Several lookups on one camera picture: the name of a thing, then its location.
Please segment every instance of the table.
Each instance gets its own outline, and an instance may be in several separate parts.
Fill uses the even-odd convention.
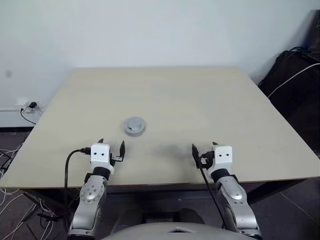
[[[146,130],[128,136],[124,121],[141,117]],[[305,179],[320,175],[319,159],[236,67],[78,68],[46,108],[9,170],[5,188],[62,188],[66,157],[99,139],[126,155],[111,186],[202,184],[191,145],[233,147],[240,182]],[[76,153],[68,185],[91,172]]]

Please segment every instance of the table leg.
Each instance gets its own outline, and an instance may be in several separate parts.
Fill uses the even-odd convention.
[[[254,204],[260,200],[286,190],[306,179],[284,180],[284,181],[268,181],[256,189],[247,193],[248,203]]]

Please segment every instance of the dark floor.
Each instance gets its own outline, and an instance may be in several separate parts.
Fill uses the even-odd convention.
[[[27,136],[27,133],[0,133],[0,149],[14,150],[20,142]],[[0,163],[6,160],[0,157]],[[253,184],[244,184],[246,190],[253,187]],[[7,192],[13,192],[13,189],[7,189]],[[5,202],[0,206],[0,212],[4,206],[14,197],[21,194],[20,190],[13,195],[7,195]],[[314,223],[301,209],[286,199],[280,193],[254,203],[251,207],[255,213],[264,240],[319,240],[320,239],[320,178],[308,179],[282,192],[291,201],[303,209],[316,223]],[[4,194],[0,192],[0,203]],[[0,239],[14,230],[27,211],[32,202],[25,196],[19,197],[13,201],[6,210],[0,214]],[[106,236],[110,233],[118,216],[130,209],[142,209],[149,212],[174,212],[182,208],[193,209],[203,218],[206,224],[212,226],[221,226],[218,211],[216,210],[210,198],[178,198],[161,199],[149,201],[119,201],[109,202],[105,213],[105,228],[101,230],[100,235]],[[35,239],[27,228],[28,226],[34,232],[38,240],[41,239],[44,231],[40,226],[40,218],[35,214],[31,219],[24,223],[14,235],[15,240]],[[54,224],[53,230],[48,240],[66,239],[66,234],[62,223]]]

